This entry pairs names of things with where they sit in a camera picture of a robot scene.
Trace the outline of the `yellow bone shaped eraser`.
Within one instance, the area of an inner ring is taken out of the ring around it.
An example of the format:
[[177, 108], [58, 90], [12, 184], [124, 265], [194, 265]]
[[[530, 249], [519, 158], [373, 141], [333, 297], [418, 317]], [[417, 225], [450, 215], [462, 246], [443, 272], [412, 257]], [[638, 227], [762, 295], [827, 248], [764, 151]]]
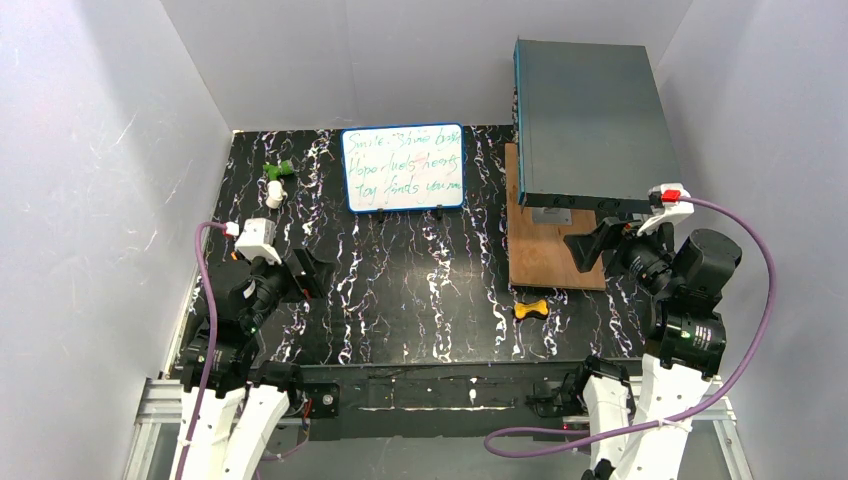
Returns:
[[532, 303], [516, 302], [513, 309], [513, 317], [517, 322], [522, 322], [529, 318], [547, 319], [550, 314], [550, 307], [545, 299], [541, 299]]

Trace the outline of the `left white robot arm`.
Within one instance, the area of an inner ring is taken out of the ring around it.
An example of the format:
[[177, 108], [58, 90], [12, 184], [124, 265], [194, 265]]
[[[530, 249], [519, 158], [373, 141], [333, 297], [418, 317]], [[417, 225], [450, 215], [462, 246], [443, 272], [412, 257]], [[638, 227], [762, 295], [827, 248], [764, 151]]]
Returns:
[[314, 398], [293, 363], [255, 362], [259, 333], [282, 303], [324, 299], [334, 266], [308, 249], [293, 264], [241, 255], [205, 270], [206, 328], [183, 351], [173, 479], [251, 479], [279, 421], [304, 432]]

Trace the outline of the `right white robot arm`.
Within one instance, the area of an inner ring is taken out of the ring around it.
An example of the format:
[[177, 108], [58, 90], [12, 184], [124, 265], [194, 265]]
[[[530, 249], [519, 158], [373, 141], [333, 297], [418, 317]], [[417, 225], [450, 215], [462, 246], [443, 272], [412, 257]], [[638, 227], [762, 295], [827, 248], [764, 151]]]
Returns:
[[572, 399], [589, 415], [591, 434], [651, 426], [593, 443], [586, 479], [677, 478], [692, 421], [675, 416], [702, 400], [726, 348], [715, 307], [741, 261], [740, 247], [722, 233], [696, 229], [675, 250], [672, 224], [644, 235], [641, 225], [607, 218], [590, 233], [564, 238], [578, 270], [611, 251], [609, 268], [630, 274], [653, 301], [642, 325], [639, 397], [632, 397], [626, 369], [602, 359], [586, 359], [571, 386]]

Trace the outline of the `blue framed whiteboard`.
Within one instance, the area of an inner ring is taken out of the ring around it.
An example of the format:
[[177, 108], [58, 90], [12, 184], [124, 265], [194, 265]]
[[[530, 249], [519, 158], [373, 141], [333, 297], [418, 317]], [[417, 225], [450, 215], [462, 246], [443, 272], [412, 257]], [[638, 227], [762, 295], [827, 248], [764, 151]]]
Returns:
[[459, 124], [345, 129], [340, 144], [353, 213], [450, 209], [464, 203]]

